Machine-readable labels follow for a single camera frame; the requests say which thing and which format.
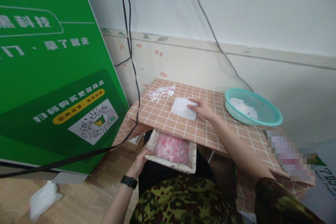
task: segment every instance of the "camouflage clothing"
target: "camouflage clothing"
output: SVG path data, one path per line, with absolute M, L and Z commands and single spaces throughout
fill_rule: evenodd
M 272 179 L 257 183 L 256 201 L 258 223 L 323 223 Z M 235 207 L 210 180 L 180 175 L 146 190 L 130 223 L 237 223 Z
M 271 178 L 260 179 L 255 191 L 254 210 L 257 223 L 324 223 L 281 184 Z

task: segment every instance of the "yellow label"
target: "yellow label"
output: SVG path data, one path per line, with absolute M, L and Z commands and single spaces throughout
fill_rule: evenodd
M 68 108 L 63 113 L 56 116 L 52 121 L 54 124 L 62 124 L 69 120 L 74 115 L 78 114 L 80 111 L 85 109 L 94 101 L 98 100 L 101 96 L 105 94 L 104 89 L 99 89 L 95 93 L 92 93 L 90 96 L 86 97 L 84 100 L 81 100 L 77 104 L 73 105 L 71 108 Z

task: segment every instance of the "person's hand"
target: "person's hand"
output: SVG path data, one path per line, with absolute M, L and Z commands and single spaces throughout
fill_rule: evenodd
M 198 107 L 193 105 L 187 105 L 188 108 L 191 110 L 196 111 L 198 114 L 203 116 L 206 120 L 211 120 L 212 118 L 215 118 L 215 113 L 209 108 L 207 102 L 205 100 L 200 99 L 189 99 L 189 101 L 195 102 L 198 104 Z
M 144 168 L 144 165 L 147 162 L 147 159 L 145 158 L 145 156 L 152 154 L 152 151 L 148 150 L 146 147 L 147 147 L 147 143 L 142 148 L 139 155 L 136 157 L 136 160 L 134 161 L 134 163 L 132 164 L 128 172 L 126 173 L 127 177 L 132 177 L 136 180 L 141 174 L 142 169 Z

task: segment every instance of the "plastic bag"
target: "plastic bag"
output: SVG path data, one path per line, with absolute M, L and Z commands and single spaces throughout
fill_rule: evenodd
M 62 196 L 61 193 L 57 193 L 57 185 L 49 181 L 30 197 L 30 219 L 34 222 L 37 221 L 39 216 Z
M 160 132 L 153 151 L 155 156 L 189 166 L 189 142 Z

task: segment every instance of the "camouflage sleeve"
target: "camouflage sleeve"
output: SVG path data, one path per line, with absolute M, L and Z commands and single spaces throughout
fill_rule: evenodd
M 324 223 L 302 205 L 280 183 L 262 178 L 255 188 L 255 215 L 257 223 Z

